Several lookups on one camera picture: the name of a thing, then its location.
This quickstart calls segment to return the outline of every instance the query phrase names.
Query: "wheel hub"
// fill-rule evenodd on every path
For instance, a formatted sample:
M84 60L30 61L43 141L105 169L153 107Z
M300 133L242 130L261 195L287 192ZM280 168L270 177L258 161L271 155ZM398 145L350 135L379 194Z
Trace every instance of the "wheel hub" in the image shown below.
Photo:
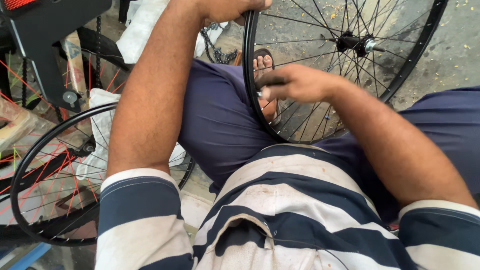
M346 31L340 36L340 38L331 38L330 41L336 42L339 52L345 52L348 49L352 49L357 53L358 57L364 57L374 50L385 51L385 49L377 46L372 34L364 37L357 37L353 35L351 31Z

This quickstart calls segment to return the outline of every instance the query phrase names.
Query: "red reflector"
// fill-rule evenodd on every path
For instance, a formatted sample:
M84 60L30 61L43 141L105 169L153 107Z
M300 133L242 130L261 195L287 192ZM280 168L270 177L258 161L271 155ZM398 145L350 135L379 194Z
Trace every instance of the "red reflector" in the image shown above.
M8 10L17 9L36 0L3 0Z

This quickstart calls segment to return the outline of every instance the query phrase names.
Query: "striped shirt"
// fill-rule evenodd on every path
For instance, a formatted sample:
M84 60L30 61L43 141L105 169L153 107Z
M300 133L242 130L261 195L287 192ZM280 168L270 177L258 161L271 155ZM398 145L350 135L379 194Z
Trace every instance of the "striped shirt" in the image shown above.
M480 211L417 201L397 237L356 178L319 148L268 147L229 177L192 247L175 181L119 172L101 187L96 269L480 269Z

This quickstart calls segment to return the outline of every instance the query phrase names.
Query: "wire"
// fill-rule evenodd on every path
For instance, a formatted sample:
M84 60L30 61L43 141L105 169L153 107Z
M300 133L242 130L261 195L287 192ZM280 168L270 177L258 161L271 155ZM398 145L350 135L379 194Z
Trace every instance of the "wire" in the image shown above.
M265 236L266 238L270 238L270 239L272 239L272 240L274 240L274 241L294 242L294 243L306 244L306 245L311 245L311 246L314 246L314 247L316 247L316 248L318 248L318 249L324 250L324 251L328 252L330 255L334 256L341 264L343 264L343 266L344 266L347 270L350 270L350 269L348 269L348 267L345 265L345 263L343 263L342 260L340 260L337 256L335 256L335 254L333 254L333 253L330 252L328 249L325 249L325 248L323 248L323 247L321 247L321 246L319 246L319 245L314 245L314 244L310 244L310 243L307 243L307 242L296 241L296 240L283 240L283 239L273 238L273 237L270 237L270 236L264 234L262 231L260 231L260 229L259 229L258 227L257 227L257 230L258 230L258 232L259 232L261 235Z

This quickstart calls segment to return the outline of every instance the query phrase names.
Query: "bare foot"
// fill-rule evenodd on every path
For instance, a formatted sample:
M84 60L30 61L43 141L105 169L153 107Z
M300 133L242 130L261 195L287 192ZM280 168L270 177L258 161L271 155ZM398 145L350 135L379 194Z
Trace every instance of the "bare foot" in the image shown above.
M272 71L272 58L269 55L265 55L265 57L259 56L258 59L253 59L253 69L260 69L259 71L253 72L254 78L260 74L265 74ZM268 102L263 98L258 98L258 103L260 104L260 108L262 108L262 113L265 117L265 120L267 120L267 122L273 121L273 119L276 117L276 100Z

